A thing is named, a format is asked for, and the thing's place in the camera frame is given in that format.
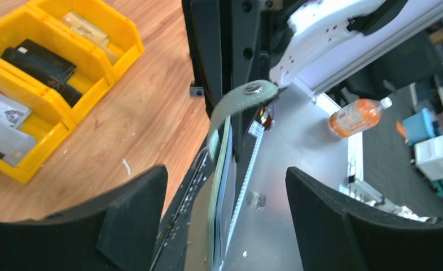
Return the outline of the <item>yellow left plastic bin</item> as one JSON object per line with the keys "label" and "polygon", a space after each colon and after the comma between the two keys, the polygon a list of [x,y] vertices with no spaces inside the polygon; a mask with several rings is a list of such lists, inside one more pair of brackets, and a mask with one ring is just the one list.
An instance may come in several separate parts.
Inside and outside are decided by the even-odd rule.
{"label": "yellow left plastic bin", "polygon": [[56,91],[0,63],[0,171],[27,183],[76,123]]}

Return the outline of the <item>orange drink bottle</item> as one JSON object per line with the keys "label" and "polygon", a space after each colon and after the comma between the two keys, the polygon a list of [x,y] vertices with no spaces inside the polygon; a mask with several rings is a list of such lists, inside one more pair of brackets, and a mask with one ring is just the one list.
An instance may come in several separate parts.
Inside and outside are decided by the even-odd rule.
{"label": "orange drink bottle", "polygon": [[376,126],[382,112],[392,106],[392,100],[385,97],[380,101],[357,99],[346,105],[329,118],[330,130],[341,138],[348,138]]}

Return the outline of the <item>black credit card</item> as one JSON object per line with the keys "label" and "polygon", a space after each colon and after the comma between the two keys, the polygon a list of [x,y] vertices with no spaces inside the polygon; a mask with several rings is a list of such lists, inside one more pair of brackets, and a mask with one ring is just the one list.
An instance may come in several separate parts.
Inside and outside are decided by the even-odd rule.
{"label": "black credit card", "polygon": [[30,39],[6,48],[1,58],[57,91],[70,107],[82,98],[82,93],[68,83],[76,65]]}

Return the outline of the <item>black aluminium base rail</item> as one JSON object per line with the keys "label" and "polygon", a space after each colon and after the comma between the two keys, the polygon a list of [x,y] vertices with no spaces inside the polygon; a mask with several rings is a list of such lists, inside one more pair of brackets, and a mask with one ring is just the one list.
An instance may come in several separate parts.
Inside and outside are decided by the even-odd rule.
{"label": "black aluminium base rail", "polygon": [[[236,165],[234,228],[223,270],[302,270],[284,178],[296,166],[337,190],[346,191],[350,176],[363,176],[363,135],[347,139],[327,132],[320,151],[303,151],[294,158],[281,156],[267,167],[274,132],[253,123]],[[157,242],[153,270],[183,270],[188,230],[195,198],[213,172],[205,151],[194,160],[163,218],[168,226]]]}

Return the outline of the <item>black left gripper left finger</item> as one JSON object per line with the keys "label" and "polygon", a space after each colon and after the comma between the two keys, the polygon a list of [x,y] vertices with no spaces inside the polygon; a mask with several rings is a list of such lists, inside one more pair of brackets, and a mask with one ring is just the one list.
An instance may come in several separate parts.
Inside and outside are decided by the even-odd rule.
{"label": "black left gripper left finger", "polygon": [[167,183],[158,164],[42,220],[0,222],[0,270],[149,270]]}

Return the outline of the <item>white storage box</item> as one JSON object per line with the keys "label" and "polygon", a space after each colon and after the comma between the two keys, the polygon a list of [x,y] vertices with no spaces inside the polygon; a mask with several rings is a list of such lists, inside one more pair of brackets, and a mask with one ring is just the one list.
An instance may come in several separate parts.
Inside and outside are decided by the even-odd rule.
{"label": "white storage box", "polygon": [[430,180],[443,179],[443,135],[414,146],[415,165]]}

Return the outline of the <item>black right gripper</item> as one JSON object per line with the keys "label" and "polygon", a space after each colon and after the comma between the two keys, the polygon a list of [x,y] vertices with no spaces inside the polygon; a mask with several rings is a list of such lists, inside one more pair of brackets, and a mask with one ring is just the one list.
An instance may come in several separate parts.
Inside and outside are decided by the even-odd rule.
{"label": "black right gripper", "polygon": [[[206,112],[212,115],[223,96],[248,81],[269,78],[295,31],[288,19],[306,1],[182,1],[194,86],[203,89]],[[240,162],[244,137],[259,112],[247,108],[232,117],[233,154]]]}

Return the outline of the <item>silver VIP card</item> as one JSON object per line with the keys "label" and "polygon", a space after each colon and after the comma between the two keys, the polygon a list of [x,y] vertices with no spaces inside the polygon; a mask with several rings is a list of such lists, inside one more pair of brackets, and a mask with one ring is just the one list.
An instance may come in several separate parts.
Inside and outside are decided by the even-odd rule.
{"label": "silver VIP card", "polygon": [[0,93],[0,121],[18,129],[32,110]]}

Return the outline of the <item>blue storage box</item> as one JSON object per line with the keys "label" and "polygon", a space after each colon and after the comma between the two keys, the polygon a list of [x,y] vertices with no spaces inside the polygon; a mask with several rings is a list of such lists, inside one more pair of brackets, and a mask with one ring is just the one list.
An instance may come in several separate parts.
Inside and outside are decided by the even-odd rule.
{"label": "blue storage box", "polygon": [[433,126],[434,118],[426,108],[404,119],[402,125],[405,130],[405,140],[408,146],[434,138],[436,136]]}

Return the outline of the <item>yellow middle plastic bin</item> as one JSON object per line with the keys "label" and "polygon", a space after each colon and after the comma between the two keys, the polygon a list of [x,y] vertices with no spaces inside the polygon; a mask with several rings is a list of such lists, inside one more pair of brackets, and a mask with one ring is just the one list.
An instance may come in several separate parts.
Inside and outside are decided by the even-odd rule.
{"label": "yellow middle plastic bin", "polygon": [[16,47],[26,39],[74,64],[74,73],[68,79],[68,84],[82,96],[66,112],[77,124],[116,83],[110,62],[100,49],[84,44],[80,36],[65,25],[56,25],[50,15],[36,12],[27,6],[19,7],[0,18],[0,67],[24,82],[37,88],[45,87],[45,84],[6,62],[1,56],[6,48]]}

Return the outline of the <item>black office chair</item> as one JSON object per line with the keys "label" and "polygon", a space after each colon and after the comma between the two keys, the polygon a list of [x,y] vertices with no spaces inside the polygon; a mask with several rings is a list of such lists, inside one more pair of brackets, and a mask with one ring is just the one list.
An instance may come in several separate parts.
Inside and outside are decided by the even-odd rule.
{"label": "black office chair", "polygon": [[360,98],[381,100],[415,82],[443,73],[443,61],[426,30],[423,30],[346,80],[331,88],[336,101],[347,101],[341,90],[347,88]]}

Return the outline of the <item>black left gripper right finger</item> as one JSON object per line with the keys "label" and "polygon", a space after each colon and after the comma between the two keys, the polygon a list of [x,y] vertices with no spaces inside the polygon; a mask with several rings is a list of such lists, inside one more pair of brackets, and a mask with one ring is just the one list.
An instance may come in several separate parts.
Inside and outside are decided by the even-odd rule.
{"label": "black left gripper right finger", "polygon": [[443,270],[443,225],[370,207],[296,167],[285,183],[305,270]]}

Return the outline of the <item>gold credit card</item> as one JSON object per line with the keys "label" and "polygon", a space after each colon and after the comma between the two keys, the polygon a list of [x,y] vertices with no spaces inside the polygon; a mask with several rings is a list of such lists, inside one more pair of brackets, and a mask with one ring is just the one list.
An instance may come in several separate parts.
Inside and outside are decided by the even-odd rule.
{"label": "gold credit card", "polygon": [[75,31],[77,34],[83,36],[94,45],[102,49],[111,64],[115,64],[117,62],[118,58],[116,54],[108,48],[109,38],[104,31],[74,11],[65,14],[60,21],[71,30]]}

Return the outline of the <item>translucent frosted card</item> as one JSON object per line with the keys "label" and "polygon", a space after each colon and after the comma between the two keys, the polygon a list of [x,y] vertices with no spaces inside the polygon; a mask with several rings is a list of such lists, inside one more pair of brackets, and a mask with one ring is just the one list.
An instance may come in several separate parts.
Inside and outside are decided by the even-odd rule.
{"label": "translucent frosted card", "polygon": [[0,121],[0,159],[16,167],[36,145],[29,134],[9,127]]}

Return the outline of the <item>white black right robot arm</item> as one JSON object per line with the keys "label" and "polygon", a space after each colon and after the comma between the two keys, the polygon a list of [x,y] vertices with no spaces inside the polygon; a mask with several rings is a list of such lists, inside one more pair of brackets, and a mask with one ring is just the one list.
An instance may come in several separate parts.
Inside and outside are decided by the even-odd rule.
{"label": "white black right robot arm", "polygon": [[405,1],[183,1],[192,88],[207,114],[253,80],[283,88],[308,65],[357,34],[390,23]]}

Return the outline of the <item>yellow plastic bin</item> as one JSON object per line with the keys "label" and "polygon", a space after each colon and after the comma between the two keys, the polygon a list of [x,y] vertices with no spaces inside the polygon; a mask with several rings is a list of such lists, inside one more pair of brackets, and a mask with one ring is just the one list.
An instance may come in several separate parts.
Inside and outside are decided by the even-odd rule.
{"label": "yellow plastic bin", "polygon": [[110,69],[117,81],[144,53],[135,24],[103,1],[29,1],[27,6],[41,15],[51,16],[50,22],[65,31],[71,30],[60,20],[73,11],[107,34],[107,49],[117,57]]}
{"label": "yellow plastic bin", "polygon": [[0,18],[0,67],[24,82],[37,88],[45,87],[45,84],[6,62],[1,56],[6,48],[16,47],[26,39],[74,64],[74,73],[68,79],[68,84],[82,96],[66,112],[77,124],[116,83],[110,62],[100,49],[84,44],[80,36],[65,25],[56,25],[50,15],[36,12],[27,6],[19,7]]}
{"label": "yellow plastic bin", "polygon": [[0,63],[0,171],[27,183],[76,123],[56,91]]}

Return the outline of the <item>yellow right plastic bin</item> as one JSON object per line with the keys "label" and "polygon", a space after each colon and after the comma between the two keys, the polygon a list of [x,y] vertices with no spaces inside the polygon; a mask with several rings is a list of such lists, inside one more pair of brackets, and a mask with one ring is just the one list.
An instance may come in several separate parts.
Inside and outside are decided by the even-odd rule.
{"label": "yellow right plastic bin", "polygon": [[117,57],[110,69],[117,81],[144,53],[135,24],[103,1],[29,1],[27,6],[41,15],[51,16],[50,22],[65,31],[71,30],[60,20],[73,11],[107,34],[107,49]]}

